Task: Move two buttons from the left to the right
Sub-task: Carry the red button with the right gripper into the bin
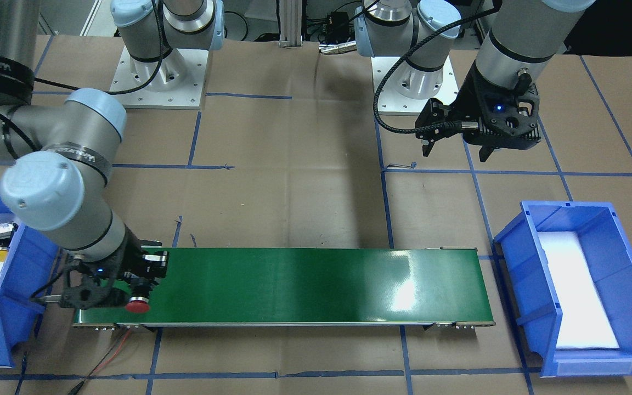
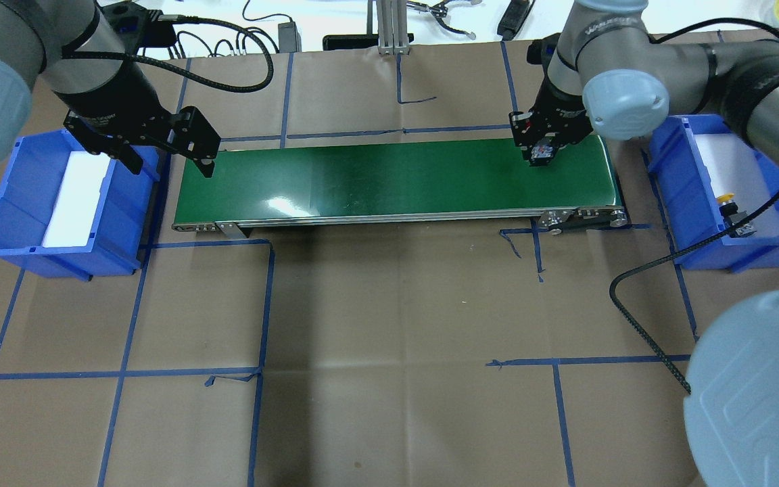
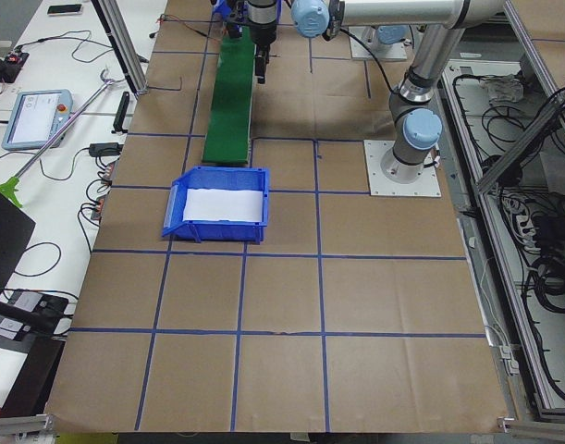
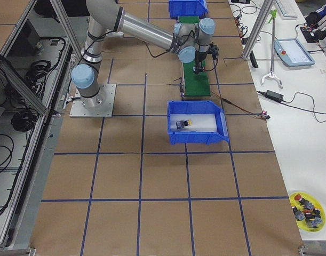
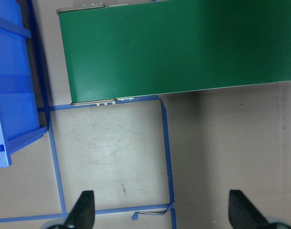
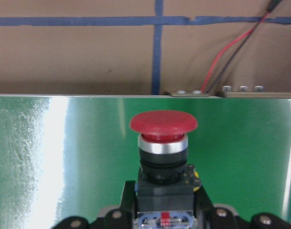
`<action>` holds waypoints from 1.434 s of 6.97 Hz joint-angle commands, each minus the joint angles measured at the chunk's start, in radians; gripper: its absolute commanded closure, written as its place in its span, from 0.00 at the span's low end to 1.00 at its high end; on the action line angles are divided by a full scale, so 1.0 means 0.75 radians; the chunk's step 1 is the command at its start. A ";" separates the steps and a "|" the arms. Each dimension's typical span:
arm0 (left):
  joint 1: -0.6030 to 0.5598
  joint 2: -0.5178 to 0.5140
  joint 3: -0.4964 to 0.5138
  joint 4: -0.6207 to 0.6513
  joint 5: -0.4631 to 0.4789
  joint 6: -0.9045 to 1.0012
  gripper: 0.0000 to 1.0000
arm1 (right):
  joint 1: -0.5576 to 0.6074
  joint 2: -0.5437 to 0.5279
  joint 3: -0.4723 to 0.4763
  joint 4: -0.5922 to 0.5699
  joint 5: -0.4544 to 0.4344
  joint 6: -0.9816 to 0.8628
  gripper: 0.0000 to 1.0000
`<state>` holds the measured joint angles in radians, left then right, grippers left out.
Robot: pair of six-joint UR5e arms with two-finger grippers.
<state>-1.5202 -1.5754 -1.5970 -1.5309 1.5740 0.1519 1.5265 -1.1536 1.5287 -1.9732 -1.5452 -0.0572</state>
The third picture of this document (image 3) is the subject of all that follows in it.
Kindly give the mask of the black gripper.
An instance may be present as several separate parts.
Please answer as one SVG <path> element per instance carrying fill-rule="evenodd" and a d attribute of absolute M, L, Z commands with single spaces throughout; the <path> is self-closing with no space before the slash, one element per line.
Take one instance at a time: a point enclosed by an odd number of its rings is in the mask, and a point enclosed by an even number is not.
<path fill-rule="evenodd" d="M 254 75 L 258 84 L 265 84 L 266 82 L 265 76 L 270 58 L 270 48 L 276 40 L 277 23 L 276 18 L 268 23 L 248 20 L 250 36 L 255 44 Z"/>

